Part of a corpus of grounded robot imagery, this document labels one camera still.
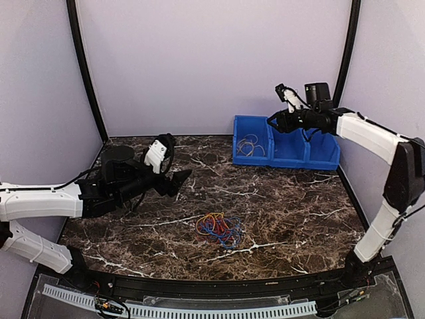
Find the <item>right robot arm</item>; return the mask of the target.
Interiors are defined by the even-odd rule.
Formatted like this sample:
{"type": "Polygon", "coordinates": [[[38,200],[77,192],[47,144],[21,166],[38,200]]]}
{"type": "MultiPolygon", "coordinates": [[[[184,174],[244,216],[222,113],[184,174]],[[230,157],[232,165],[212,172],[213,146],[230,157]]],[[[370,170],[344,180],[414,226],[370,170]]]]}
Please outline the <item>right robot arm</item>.
{"type": "Polygon", "coordinates": [[[397,133],[349,108],[336,107],[326,82],[304,86],[305,98],[285,84],[275,92],[286,109],[267,123],[279,133],[315,130],[354,143],[386,164],[382,201],[361,239],[345,257],[339,283],[353,288],[373,270],[379,253],[395,239],[402,224],[418,212],[424,194],[424,141],[397,133]]]}

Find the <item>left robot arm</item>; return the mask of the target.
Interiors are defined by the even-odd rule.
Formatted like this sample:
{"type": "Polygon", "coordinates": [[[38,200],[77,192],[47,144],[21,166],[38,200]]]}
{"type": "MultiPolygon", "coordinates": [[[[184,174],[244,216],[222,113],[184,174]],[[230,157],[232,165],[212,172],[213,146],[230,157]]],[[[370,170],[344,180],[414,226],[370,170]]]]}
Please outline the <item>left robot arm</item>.
{"type": "Polygon", "coordinates": [[[135,160],[129,146],[116,146],[101,155],[100,166],[88,169],[62,185],[1,185],[1,250],[25,257],[59,274],[67,274],[80,290],[94,283],[79,249],[59,245],[19,224],[30,217],[97,218],[122,208],[133,198],[140,199],[150,189],[170,197],[178,194],[191,175],[189,169],[167,173],[174,147],[155,140],[144,157],[135,160]],[[94,172],[93,178],[88,174],[94,172]]]}

